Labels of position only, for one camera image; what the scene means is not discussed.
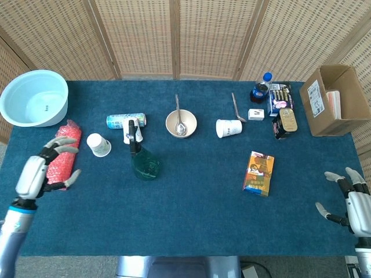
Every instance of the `blue tablecloth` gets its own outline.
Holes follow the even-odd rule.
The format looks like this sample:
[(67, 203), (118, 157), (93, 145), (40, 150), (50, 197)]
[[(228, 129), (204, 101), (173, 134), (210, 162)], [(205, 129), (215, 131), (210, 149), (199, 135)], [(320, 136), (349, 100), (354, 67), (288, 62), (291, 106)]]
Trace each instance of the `blue tablecloth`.
[[(274, 138), (271, 118), (243, 124), (242, 134), (219, 139), (217, 119), (234, 119), (231, 92), (240, 114), (265, 104), (250, 102), (253, 82), (74, 81), (69, 82), (66, 118), (46, 128), (14, 127), (0, 170), (0, 214), (15, 197), (24, 163), (37, 154), (67, 119), (82, 128), (75, 169), (82, 174), (65, 192), (46, 193), (22, 248), (23, 255), (344, 255), (356, 239), (326, 221), (322, 202), (345, 212), (342, 194), (324, 171), (360, 170), (352, 137), (312, 137), (292, 83), (299, 129), (284, 141)], [(171, 136), (167, 115), (180, 105), (197, 117), (187, 139)], [(106, 116), (144, 112), (143, 145), (162, 161), (155, 181), (138, 180), (130, 168), (122, 130), (109, 130)], [(86, 145), (90, 133), (112, 143), (104, 158)], [(275, 157), (269, 197), (242, 191), (251, 151)]]

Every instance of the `spoon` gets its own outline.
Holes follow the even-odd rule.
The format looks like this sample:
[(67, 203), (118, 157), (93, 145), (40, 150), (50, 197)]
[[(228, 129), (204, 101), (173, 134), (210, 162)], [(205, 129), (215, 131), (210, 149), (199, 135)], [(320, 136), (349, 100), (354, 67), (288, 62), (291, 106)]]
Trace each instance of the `spoon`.
[(234, 111), (236, 112), (237, 119), (239, 119), (241, 122), (246, 123), (247, 121), (243, 117), (240, 117), (238, 114), (238, 108), (237, 108), (236, 98), (234, 97), (234, 93), (232, 93), (232, 98), (233, 98)]
[(176, 134), (178, 134), (179, 136), (183, 136), (187, 133), (187, 127), (181, 121), (178, 94), (175, 95), (175, 100), (176, 100), (176, 111), (178, 111), (178, 122), (176, 123), (175, 130), (176, 130)]

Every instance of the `red bubble wrap roll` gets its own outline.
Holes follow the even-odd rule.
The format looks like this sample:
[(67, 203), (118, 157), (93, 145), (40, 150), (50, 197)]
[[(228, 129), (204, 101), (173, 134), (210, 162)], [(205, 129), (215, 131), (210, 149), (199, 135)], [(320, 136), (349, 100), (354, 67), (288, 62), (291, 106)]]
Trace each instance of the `red bubble wrap roll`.
[[(67, 125), (59, 128), (56, 137), (58, 136), (76, 139), (77, 142), (69, 146), (78, 148), (81, 139), (81, 129), (73, 120), (67, 120)], [(70, 178), (75, 155), (75, 153), (63, 152), (49, 165), (48, 172), (46, 172), (46, 177), (49, 179), (48, 184), (64, 182)]]

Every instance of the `gold tin lid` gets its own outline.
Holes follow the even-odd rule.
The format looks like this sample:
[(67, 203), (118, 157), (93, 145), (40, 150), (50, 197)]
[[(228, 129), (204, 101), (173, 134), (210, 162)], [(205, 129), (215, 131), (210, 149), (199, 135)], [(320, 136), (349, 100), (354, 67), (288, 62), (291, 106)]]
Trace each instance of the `gold tin lid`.
[(283, 129), (287, 132), (294, 132), (297, 130), (297, 123), (294, 111), (291, 108), (281, 108), (279, 110)]

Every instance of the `beige bowl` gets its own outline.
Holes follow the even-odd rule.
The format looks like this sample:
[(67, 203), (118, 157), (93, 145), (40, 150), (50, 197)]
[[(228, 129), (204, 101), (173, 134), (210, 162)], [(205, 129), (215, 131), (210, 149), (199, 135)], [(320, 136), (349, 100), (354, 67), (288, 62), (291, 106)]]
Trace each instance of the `beige bowl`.
[(175, 136), (177, 138), (187, 138), (188, 136), (192, 135), (193, 132), (195, 132), (197, 127), (197, 120), (195, 115), (193, 115), (190, 111), (184, 109), (180, 110), (180, 117), (181, 121), (187, 127), (187, 133), (185, 135), (179, 136), (178, 134), (176, 134), (175, 127), (178, 122), (178, 113), (176, 110), (171, 112), (166, 118), (166, 128), (172, 136)]

